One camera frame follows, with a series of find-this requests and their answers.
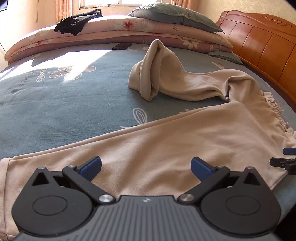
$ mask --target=wooden headboard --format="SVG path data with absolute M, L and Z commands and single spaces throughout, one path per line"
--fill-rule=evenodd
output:
M 217 24 L 233 52 L 296 104 L 296 25 L 270 14 L 236 10 L 223 12 Z

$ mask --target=curtain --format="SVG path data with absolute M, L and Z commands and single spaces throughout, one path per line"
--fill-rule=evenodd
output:
M 59 23 L 63 18 L 72 15 L 72 0 L 56 1 L 56 22 Z
M 170 0 L 170 3 L 181 6 L 181 7 L 192 9 L 193 1 L 198 1 L 198 0 Z

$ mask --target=gray gripper base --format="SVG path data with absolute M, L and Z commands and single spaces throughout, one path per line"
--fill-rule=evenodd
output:
M 273 234 L 237 238 L 219 233 L 193 206 L 172 196 L 122 196 L 100 206 L 88 223 L 69 234 L 40 238 L 21 233 L 14 241 L 279 241 Z

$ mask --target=blue gripper pad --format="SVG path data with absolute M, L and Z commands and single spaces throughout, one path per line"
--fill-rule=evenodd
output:
M 296 147 L 286 147 L 283 149 L 284 155 L 296 155 Z
M 78 172 L 88 181 L 92 181 L 96 177 L 96 175 L 101 171 L 101 168 L 101 158 L 99 158 L 98 156 L 94 156 L 92 159 L 77 167 L 76 172 Z
M 194 157 L 191 160 L 191 171 L 202 182 L 203 180 L 214 174 L 217 169 L 215 167 L 212 167 L 210 164 L 206 163 L 199 157 Z

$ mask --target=blue bedsheet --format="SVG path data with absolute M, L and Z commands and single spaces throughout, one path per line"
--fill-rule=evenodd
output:
M 194 108 L 223 104 L 218 97 L 198 102 L 159 93 L 151 102 L 128 88 L 132 66 L 148 45 L 111 50 L 116 44 L 85 45 L 44 52 L 14 63 L 0 74 L 0 159 L 42 151 Z M 282 116 L 296 129 L 296 114 L 246 67 L 190 50 L 170 48 L 186 71 L 239 69 L 272 92 Z M 283 217 L 296 202 L 296 177 L 276 187 Z

